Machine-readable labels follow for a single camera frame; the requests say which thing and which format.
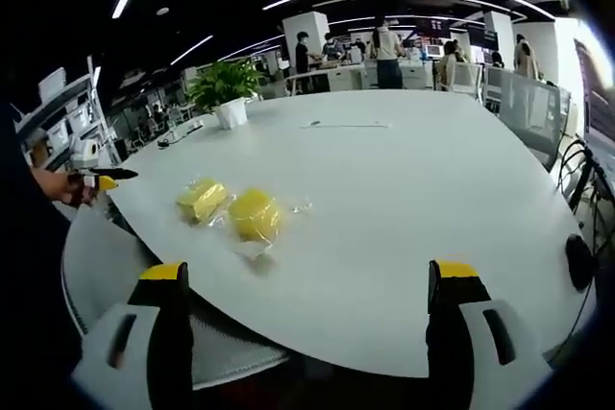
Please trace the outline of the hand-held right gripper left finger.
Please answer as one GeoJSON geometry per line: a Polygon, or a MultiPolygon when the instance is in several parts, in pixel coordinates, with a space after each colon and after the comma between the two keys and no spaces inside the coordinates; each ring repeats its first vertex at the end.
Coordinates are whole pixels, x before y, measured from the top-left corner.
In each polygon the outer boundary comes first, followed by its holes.
{"type": "Polygon", "coordinates": [[[88,330],[71,382],[94,409],[188,409],[192,351],[187,264],[155,265],[88,330]]]}

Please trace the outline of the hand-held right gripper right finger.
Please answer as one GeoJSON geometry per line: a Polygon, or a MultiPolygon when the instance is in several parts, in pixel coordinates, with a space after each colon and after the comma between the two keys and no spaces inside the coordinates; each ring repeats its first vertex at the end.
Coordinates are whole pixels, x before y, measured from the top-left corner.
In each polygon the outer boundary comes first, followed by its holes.
{"type": "Polygon", "coordinates": [[[429,263],[430,401],[436,409],[517,409],[551,369],[528,326],[490,297],[471,265],[429,263]]]}

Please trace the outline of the person's left hand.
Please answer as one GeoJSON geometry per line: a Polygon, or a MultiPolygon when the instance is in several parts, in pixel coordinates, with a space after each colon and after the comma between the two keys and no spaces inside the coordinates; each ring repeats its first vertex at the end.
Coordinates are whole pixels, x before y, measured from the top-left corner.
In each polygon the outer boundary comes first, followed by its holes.
{"type": "Polygon", "coordinates": [[[79,173],[52,172],[35,167],[31,167],[30,171],[45,196],[52,202],[78,208],[81,205],[91,205],[98,195],[98,190],[86,185],[79,173]]]}

